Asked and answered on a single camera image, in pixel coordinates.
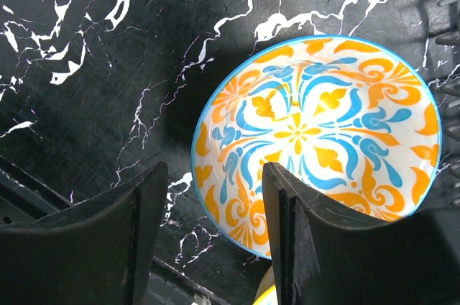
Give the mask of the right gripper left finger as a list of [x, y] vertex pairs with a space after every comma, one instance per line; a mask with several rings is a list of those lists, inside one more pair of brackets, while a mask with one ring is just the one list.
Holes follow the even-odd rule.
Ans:
[[31, 223], [1, 224], [3, 304], [141, 304], [168, 169], [138, 176]]

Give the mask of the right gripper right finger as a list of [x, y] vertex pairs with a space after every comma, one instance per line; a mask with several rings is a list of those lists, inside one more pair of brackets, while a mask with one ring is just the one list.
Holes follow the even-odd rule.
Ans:
[[457, 304], [459, 210], [394, 222], [355, 211], [278, 163], [262, 190], [280, 304]]

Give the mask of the yellow sun pattern bowl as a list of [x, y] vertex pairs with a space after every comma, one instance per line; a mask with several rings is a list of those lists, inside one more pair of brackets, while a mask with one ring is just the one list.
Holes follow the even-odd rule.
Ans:
[[278, 305], [275, 276], [272, 266], [262, 277], [256, 292], [254, 305]]

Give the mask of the orange blue floral bowl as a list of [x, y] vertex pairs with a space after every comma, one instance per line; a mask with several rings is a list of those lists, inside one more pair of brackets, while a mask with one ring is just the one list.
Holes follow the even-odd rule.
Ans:
[[426, 197], [441, 144], [436, 101], [407, 61], [356, 37], [313, 35], [257, 53], [222, 81], [198, 119], [191, 168], [218, 230], [270, 258], [266, 163], [356, 211], [395, 221]]

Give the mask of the grey wire dish rack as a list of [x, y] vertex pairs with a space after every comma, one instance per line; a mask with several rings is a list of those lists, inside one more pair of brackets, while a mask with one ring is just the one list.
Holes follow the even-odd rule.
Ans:
[[438, 175], [428, 197], [431, 206], [459, 208], [459, 0], [440, 0], [447, 26], [437, 31], [435, 45], [450, 58], [435, 70], [429, 87], [438, 99], [443, 147]]

